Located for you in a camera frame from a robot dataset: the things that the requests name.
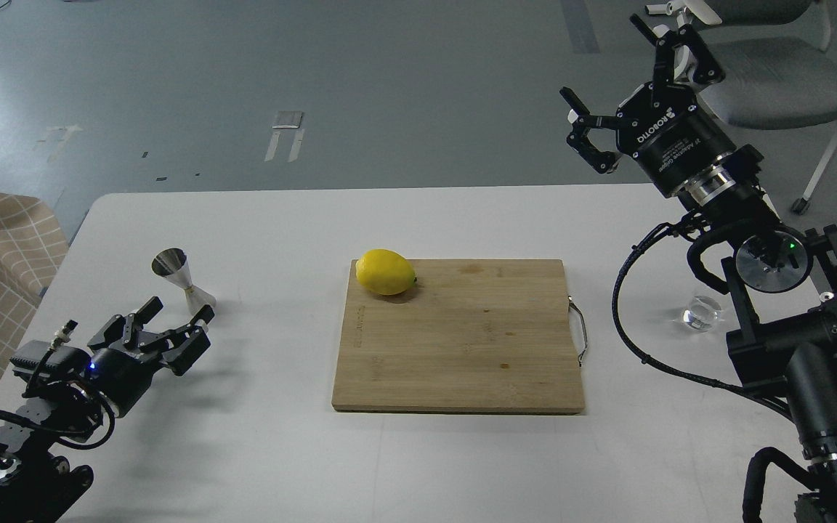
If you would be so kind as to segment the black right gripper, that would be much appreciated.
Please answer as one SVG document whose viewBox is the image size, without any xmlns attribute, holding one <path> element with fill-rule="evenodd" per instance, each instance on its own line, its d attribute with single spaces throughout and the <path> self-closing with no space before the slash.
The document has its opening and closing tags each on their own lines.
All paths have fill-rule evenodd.
<svg viewBox="0 0 837 523">
<path fill-rule="evenodd" d="M 725 72 L 688 21 L 676 29 L 651 28 L 632 14 L 630 23 L 654 46 L 655 64 L 652 79 L 638 86 L 615 111 L 627 121 L 615 133 L 619 153 L 595 146 L 590 130 L 604 128 L 602 117 L 592 115 L 570 87 L 562 86 L 560 96 L 572 115 L 567 145 L 599 174 L 614 172 L 620 153 L 630 156 L 661 195 L 673 198 L 691 178 L 737 149 L 695 99 L 695 93 L 723 82 Z"/>
</svg>

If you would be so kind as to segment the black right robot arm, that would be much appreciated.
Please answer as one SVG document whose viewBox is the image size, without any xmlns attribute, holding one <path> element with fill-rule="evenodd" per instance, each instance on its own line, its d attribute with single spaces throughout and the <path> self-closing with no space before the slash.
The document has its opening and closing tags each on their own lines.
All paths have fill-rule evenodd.
<svg viewBox="0 0 837 523">
<path fill-rule="evenodd" d="M 748 463 L 742 519 L 761 521 L 765 474 L 777 466 L 805 487 L 798 522 L 837 522 L 837 227 L 799 232 L 765 202 L 757 177 L 763 161 L 751 145 L 737 147 L 700 108 L 692 85 L 674 75 L 678 49 L 697 60 L 693 83 L 724 80 L 700 34 L 689 24 L 655 33 L 639 15 L 631 23 L 655 49 L 653 78 L 634 90 L 615 115 L 594 115 L 569 87 L 567 144 L 594 170 L 614 172 L 634 159 L 665 198 L 678 198 L 685 215 L 660 223 L 632 247 L 612 294 L 615 330 L 641 362 L 770 408 L 796 427 L 807 468 L 765 447 Z M 672 368 L 645 353 L 619 318 L 621 286 L 637 262 L 666 236 L 689 241 L 695 278 L 730 295 L 740 327 L 725 336 L 740 384 Z"/>
</svg>

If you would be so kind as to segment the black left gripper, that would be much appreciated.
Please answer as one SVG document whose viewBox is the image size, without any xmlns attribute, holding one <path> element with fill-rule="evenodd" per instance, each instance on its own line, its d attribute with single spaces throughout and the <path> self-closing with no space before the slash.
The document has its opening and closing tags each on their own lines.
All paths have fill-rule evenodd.
<svg viewBox="0 0 837 523">
<path fill-rule="evenodd" d="M 89 381 L 119 418 L 148 391 L 160 368 L 182 376 L 211 346 L 207 325 L 215 317 L 212 305 L 203 305 L 178 328 L 142 331 L 162 309 L 163 302 L 153 296 L 136 311 L 111 317 L 89 340 L 93 351 Z"/>
</svg>

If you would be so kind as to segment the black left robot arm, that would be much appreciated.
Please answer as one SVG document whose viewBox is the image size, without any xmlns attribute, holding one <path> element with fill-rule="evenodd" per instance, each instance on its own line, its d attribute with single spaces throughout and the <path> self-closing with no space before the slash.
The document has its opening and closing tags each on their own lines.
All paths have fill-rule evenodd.
<svg viewBox="0 0 837 523">
<path fill-rule="evenodd" d="M 105 444 L 166 368 L 182 376 L 210 347 L 211 304 L 163 332 L 145 326 L 162 310 L 156 296 L 114 315 L 85 349 L 70 346 L 76 321 L 50 341 L 30 341 L 11 357 L 25 384 L 23 406 L 0 410 L 0 522 L 57 522 L 92 487 L 90 466 L 70 465 L 51 447 L 93 450 Z"/>
</svg>

